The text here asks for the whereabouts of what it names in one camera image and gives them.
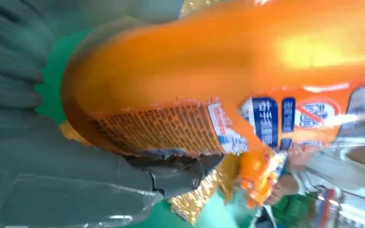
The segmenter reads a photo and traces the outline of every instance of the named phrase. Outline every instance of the blue label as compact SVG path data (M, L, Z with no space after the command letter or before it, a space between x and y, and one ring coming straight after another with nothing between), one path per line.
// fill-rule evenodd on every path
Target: blue label
M269 97L253 98L255 132L271 148L278 146L278 105Z
M281 139L280 140L280 150L281 151L288 151L292 145L292 139Z
M282 132L293 132L295 126L295 98L288 97L282 100Z

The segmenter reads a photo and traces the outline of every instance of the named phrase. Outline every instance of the white label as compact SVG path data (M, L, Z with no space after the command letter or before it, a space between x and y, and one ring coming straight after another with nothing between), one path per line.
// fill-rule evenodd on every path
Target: white label
M231 128L231 119L226 116L225 111L221 108L221 104L209 105L208 111L213 128L224 151L236 155L246 152L248 150L246 139Z

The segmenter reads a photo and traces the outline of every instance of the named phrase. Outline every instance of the gold foil wrapper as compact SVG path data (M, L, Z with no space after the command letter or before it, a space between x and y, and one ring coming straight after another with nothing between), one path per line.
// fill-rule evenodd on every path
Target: gold foil wrapper
M91 144L84 139L73 127L69 124L68 121L63 122L60 127L62 134L71 140L75 140L83 144L84 146L90 146Z
M197 190L169 199L172 211L194 225L201 210L218 187L225 202L230 201L233 196L233 181L238 171L238 157L232 154L226 155L221 164L202 180Z

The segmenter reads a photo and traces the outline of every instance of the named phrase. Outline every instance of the green floor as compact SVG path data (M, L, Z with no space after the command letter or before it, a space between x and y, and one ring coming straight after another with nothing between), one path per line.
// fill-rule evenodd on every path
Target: green floor
M44 98L43 105L38 109L40 113L53 118L58 124L66 118L62 111L59 86L65 64L73 49L85 37L87 32L81 32L58 40L53 48L49 62L42 72L45 76L43 85L37 90ZM157 204L151 216L141 224L129 226L129 228L192 228L179 216L170 212L167 202ZM215 195L204 208L195 225L196 228L235 228L236 224L223 205L219 195Z

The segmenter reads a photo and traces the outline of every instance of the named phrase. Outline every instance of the detergent bottle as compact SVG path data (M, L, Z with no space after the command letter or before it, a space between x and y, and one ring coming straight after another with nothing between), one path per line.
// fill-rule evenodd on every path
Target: detergent bottle
M138 26L75 55L61 93L72 127L107 150L249 154L240 177L261 203L265 153L325 147L365 119L365 0L231 0Z

